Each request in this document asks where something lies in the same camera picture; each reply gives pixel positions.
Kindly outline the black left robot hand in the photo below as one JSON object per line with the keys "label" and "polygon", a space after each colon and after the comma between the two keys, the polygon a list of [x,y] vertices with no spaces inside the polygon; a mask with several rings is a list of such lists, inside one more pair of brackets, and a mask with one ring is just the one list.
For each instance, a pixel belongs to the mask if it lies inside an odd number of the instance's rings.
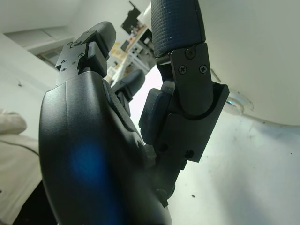
{"label": "black left robot hand", "polygon": [[39,121],[42,180],[60,225],[169,225],[176,179],[201,159],[229,89],[211,79],[199,2],[154,0],[151,25],[163,84],[149,91],[138,126],[129,102],[145,76],[105,80],[113,25],[63,47]]}

